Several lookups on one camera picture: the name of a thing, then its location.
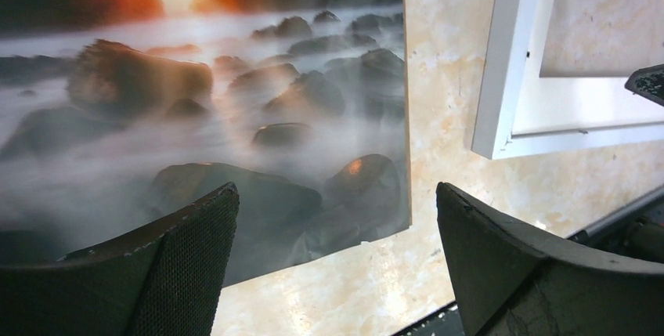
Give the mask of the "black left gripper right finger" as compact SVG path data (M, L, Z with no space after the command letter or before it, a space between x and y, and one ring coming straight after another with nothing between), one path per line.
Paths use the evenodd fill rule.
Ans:
M465 334L662 334L662 263L559 237L448 182L436 206Z

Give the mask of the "brown frame backing board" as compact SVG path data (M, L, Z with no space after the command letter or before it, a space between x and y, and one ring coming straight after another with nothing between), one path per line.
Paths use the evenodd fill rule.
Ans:
M406 138L406 145L405 145L405 174L406 174L406 181L405 181L405 188L406 188L406 205L408 208L408 226L407 228L409 229L413 225L413 195L412 195L412 175L411 175L411 149L410 149L410 105L409 105L409 66L408 66L408 34L407 34L407 15L406 15L406 0L402 0L402 5L403 5L403 60L405 62L405 84L404 84L404 91L405 91L405 116L404 116L404 127L405 127L405 138Z

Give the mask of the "landscape photo print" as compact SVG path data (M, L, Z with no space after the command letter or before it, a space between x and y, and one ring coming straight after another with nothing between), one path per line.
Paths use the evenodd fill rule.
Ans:
M226 285L408 229L403 0L1 0L1 260L226 182Z

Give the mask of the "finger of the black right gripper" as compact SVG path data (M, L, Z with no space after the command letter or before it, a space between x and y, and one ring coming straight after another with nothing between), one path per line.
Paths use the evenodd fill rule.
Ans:
M663 65L636 70L628 77L624 88L663 106Z

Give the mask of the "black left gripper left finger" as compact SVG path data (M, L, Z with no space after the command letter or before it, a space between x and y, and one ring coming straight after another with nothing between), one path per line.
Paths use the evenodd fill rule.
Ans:
M239 207L228 182L58 260L2 265L2 334L209 335Z

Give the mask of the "white picture frame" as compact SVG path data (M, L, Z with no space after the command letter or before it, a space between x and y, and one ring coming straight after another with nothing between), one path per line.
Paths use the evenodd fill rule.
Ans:
M494 0L471 149L490 160L643 143L663 110L628 77L544 77L554 0Z

